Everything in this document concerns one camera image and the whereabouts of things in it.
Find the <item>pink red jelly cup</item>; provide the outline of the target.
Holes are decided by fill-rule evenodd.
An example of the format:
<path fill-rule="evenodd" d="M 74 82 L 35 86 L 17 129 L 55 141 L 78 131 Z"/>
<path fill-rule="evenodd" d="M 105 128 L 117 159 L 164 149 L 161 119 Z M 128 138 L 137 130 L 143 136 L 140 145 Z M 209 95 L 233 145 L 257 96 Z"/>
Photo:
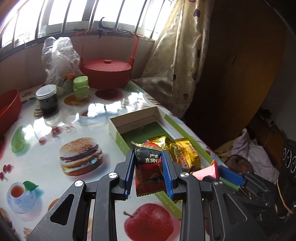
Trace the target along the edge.
<path fill-rule="evenodd" d="M 195 171 L 191 173 L 194 177 L 196 177 L 198 180 L 202 181 L 205 177 L 209 176 L 211 178 L 219 179 L 219 171 L 218 171 L 218 165 L 215 160 L 211 162 L 211 165 L 203 168 L 199 171 Z"/>

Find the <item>gold peanut candy packet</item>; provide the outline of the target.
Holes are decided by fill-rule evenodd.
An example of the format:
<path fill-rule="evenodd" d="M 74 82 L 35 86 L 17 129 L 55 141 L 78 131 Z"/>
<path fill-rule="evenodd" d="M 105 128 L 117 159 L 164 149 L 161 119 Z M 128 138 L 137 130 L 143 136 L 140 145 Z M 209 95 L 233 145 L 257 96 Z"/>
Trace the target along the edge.
<path fill-rule="evenodd" d="M 185 172 L 198 171 L 201 169 L 199 154 L 194 149 L 188 138 L 175 140 L 174 155 Z"/>

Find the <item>red black candy packet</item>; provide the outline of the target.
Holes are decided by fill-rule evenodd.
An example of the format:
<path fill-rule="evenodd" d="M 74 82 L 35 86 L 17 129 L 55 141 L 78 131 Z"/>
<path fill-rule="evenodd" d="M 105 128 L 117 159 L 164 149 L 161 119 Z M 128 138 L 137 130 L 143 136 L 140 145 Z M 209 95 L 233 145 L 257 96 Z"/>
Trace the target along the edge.
<path fill-rule="evenodd" d="M 151 142 L 144 144 L 132 142 L 132 149 L 136 157 L 135 189 L 137 197 L 164 191 L 166 188 L 164 177 L 159 167 L 162 148 Z"/>

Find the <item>long yellow snack bar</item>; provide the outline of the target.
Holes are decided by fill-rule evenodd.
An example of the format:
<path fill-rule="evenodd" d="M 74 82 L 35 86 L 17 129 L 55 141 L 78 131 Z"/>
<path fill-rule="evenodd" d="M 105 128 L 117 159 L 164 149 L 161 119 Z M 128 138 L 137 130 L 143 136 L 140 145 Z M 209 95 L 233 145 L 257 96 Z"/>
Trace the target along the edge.
<path fill-rule="evenodd" d="M 166 150 L 175 146 L 175 141 L 165 135 L 149 138 L 148 141 Z"/>

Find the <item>green white cardboard box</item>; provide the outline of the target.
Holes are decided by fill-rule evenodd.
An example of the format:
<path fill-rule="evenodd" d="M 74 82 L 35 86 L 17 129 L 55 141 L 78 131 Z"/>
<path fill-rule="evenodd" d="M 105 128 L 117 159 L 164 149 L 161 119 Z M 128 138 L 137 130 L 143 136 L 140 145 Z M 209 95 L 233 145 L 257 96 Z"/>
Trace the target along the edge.
<path fill-rule="evenodd" d="M 109 119 L 108 130 L 124 155 L 132 149 L 132 142 L 142 144 L 151 142 L 162 149 L 172 152 L 171 156 L 180 154 L 175 142 L 182 138 L 189 141 L 191 148 L 198 154 L 202 168 L 208 167 L 213 160 L 220 166 L 224 163 L 206 145 L 194 138 L 179 119 L 153 106 L 122 114 Z"/>

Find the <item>pile of clothes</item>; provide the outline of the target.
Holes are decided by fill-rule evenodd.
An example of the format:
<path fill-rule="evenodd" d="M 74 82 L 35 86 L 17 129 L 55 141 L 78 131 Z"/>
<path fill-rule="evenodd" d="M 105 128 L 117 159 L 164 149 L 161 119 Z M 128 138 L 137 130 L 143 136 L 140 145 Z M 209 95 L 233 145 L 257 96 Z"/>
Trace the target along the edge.
<path fill-rule="evenodd" d="M 246 128 L 239 137 L 221 145 L 214 153 L 226 166 L 238 173 L 254 172 L 273 184 L 280 174 L 264 148 L 250 138 Z"/>

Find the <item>green lidded jar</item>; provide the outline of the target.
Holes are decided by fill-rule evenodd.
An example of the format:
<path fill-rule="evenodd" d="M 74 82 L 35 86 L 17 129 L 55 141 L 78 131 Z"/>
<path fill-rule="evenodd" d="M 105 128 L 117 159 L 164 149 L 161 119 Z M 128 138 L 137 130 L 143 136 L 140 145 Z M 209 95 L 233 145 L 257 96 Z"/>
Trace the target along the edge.
<path fill-rule="evenodd" d="M 89 89 L 87 76 L 79 76 L 73 80 L 73 92 L 77 100 L 87 99 L 89 96 Z"/>

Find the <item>cream patterned curtain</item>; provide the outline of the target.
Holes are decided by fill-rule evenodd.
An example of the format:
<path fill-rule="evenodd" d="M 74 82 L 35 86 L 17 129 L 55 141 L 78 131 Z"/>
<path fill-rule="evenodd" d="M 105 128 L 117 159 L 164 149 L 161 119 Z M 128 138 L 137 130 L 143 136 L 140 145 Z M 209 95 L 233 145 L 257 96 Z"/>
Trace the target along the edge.
<path fill-rule="evenodd" d="M 137 84 L 182 118 L 205 64 L 214 1 L 175 1 Z"/>

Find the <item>dark jar white lid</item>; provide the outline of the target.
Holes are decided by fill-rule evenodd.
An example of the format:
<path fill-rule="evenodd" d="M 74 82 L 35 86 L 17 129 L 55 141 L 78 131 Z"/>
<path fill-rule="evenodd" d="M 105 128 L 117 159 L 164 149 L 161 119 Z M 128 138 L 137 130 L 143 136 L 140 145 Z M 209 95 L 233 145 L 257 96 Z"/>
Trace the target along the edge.
<path fill-rule="evenodd" d="M 42 116 L 48 118 L 59 111 L 57 87 L 54 84 L 44 85 L 36 91 Z"/>

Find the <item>clear plastic bag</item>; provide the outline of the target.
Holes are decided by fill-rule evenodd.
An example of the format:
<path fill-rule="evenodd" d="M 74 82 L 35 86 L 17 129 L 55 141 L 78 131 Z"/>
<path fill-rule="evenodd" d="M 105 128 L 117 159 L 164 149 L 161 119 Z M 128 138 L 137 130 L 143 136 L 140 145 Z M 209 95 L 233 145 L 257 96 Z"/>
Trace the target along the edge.
<path fill-rule="evenodd" d="M 62 86 L 68 74 L 81 76 L 80 56 L 69 37 L 48 37 L 43 44 L 42 64 L 47 74 L 45 84 Z"/>

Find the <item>red oval bowl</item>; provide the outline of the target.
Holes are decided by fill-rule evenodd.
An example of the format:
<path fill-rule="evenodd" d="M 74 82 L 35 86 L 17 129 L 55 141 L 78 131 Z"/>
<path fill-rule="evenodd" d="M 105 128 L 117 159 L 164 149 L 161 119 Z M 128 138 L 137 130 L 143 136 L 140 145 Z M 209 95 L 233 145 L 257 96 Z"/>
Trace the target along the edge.
<path fill-rule="evenodd" d="M 1 95 L 0 136 L 14 124 L 20 114 L 22 104 L 18 90 L 12 89 Z"/>

